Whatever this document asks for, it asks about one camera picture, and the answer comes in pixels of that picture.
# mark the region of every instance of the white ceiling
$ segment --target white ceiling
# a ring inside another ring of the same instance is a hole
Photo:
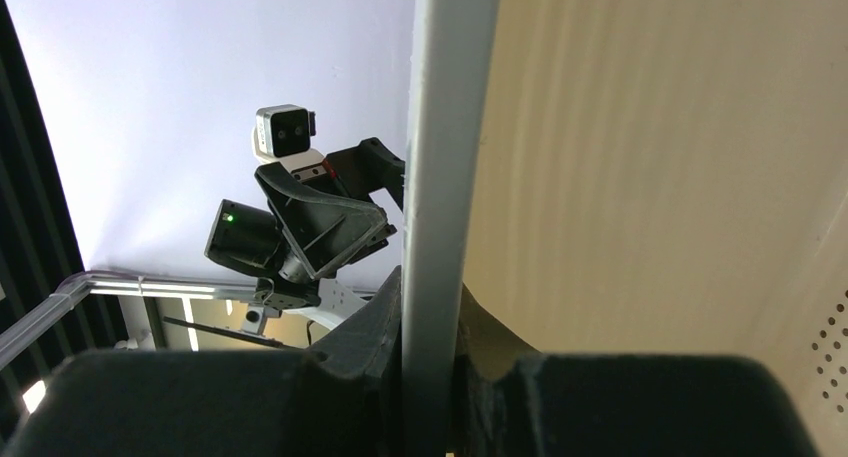
[[[259,107],[314,110],[324,153],[405,153],[414,0],[7,2],[88,268],[239,278],[203,249],[222,198],[264,205]],[[400,235],[342,279],[379,285]]]

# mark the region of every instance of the beige wall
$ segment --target beige wall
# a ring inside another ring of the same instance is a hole
[[[848,0],[501,1],[465,280],[531,344],[753,356],[845,455],[846,191]]]

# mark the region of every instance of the black cable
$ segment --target black cable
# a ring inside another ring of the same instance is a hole
[[[274,295],[274,279],[269,279],[268,277],[259,277],[259,280],[266,280],[268,281],[268,284],[271,285],[271,288],[269,290],[264,291],[265,295],[262,296],[262,305],[267,305],[268,299],[270,299],[271,296]],[[254,292],[253,298],[256,299],[256,296],[261,294],[262,292],[263,291],[261,290]]]
[[[315,323],[314,320],[310,320],[309,322],[306,323],[306,342],[309,345],[312,345],[312,331],[309,330],[309,327],[312,327],[312,324],[314,324],[314,323]]]
[[[250,342],[251,344],[264,345],[265,347],[273,347],[275,349],[300,350],[297,347],[286,345],[278,340],[269,339],[268,337],[262,335],[249,334],[240,330],[213,327],[211,325],[198,324],[197,322],[186,322],[185,320],[175,319],[173,317],[167,316],[163,317],[162,321],[166,324],[179,325],[180,327],[187,327],[189,329],[195,329],[201,332],[208,332],[210,334],[220,335],[222,337],[229,337],[231,339]]]

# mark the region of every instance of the gray surface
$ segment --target gray surface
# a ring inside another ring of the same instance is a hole
[[[416,0],[403,266],[407,455],[444,455],[498,0]]]

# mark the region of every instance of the aluminum rail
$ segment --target aluminum rail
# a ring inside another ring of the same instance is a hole
[[[445,455],[465,242],[499,0],[416,0],[403,265],[406,455]]]
[[[70,290],[62,286],[0,334],[0,370],[24,352],[42,334],[88,295],[129,295],[136,297],[235,300],[252,303],[256,291],[251,284],[203,282],[195,279],[134,276],[118,272],[91,271],[73,280]],[[362,297],[372,290],[352,289]]]

